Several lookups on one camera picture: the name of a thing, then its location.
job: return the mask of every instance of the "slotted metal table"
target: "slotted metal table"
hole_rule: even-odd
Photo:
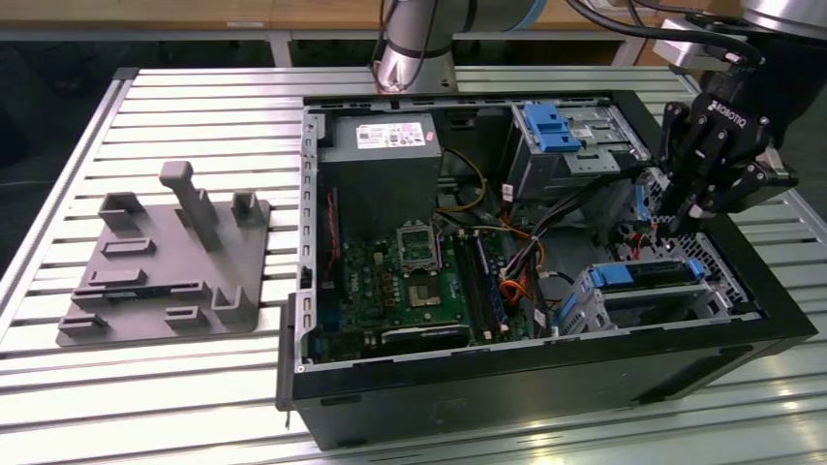
[[[665,68],[461,68],[462,91],[632,89],[657,117],[688,100]],[[274,408],[278,311],[294,289],[301,97],[370,94],[362,69],[141,70],[105,92],[0,282],[0,463],[733,463],[827,458],[827,230],[795,192],[734,216],[821,331],[681,401],[320,452]],[[68,307],[109,191],[172,202],[164,161],[188,159],[214,201],[272,205],[256,332],[61,349]],[[393,421],[393,412],[388,412]]]

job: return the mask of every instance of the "blue latch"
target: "blue latch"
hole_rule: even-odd
[[[702,270],[702,263],[697,259],[688,259],[685,264],[688,264],[688,269],[692,271],[694,279],[701,279],[706,274]]]
[[[576,152],[582,148],[580,140],[570,136],[568,123],[556,106],[528,104],[522,110],[528,129],[537,138],[537,146],[542,152]]]
[[[645,223],[650,222],[648,217],[648,208],[645,208],[645,188],[634,186],[634,201],[637,203],[637,219]]]
[[[592,281],[597,288],[634,283],[629,268],[624,264],[602,264],[596,266],[594,269],[589,271],[589,275],[592,276]]]
[[[558,310],[557,315],[554,316],[554,320],[552,321],[552,325],[557,326],[564,318],[568,315],[568,312],[573,308],[573,305],[577,303],[577,294],[572,294],[568,296],[568,300],[562,304],[562,308]]]

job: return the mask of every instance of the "motherboard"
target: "motherboard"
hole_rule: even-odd
[[[432,225],[412,224],[394,236],[344,243],[336,292],[344,297],[320,308],[316,359],[384,357],[526,337],[524,317],[508,312],[497,291],[500,240],[494,234],[434,234]]]

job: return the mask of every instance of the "green motherboard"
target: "green motherboard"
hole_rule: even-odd
[[[318,361],[364,358],[364,348],[376,342],[382,331],[473,325],[480,316],[472,315],[464,291],[464,283],[469,281],[462,279],[450,239],[416,232],[404,237],[350,241],[342,245],[340,285],[346,298],[340,299],[334,312],[328,308],[328,314],[320,317],[326,324],[316,342]],[[478,241],[486,252],[486,270],[496,273],[505,264],[500,237],[482,235]],[[426,264],[433,257],[437,258],[433,265]],[[410,269],[410,263],[422,266]],[[501,308],[496,285],[488,295]],[[513,317],[502,315],[506,332],[482,337],[478,331],[470,331],[468,344],[476,346],[525,338],[524,317],[521,312],[516,313]]]

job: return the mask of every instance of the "yellow wire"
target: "yellow wire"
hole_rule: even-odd
[[[465,211],[469,208],[473,208],[474,206],[478,205],[478,203],[481,202],[481,199],[485,197],[486,181],[476,165],[472,163],[468,157],[460,153],[458,150],[449,148],[449,147],[444,147],[442,150],[456,155],[468,164],[468,166],[474,170],[476,176],[478,176],[478,195],[476,196],[474,201],[472,201],[470,203],[465,205],[448,206],[448,207],[436,209],[436,211],[440,211],[442,213],[454,213],[457,211]]]

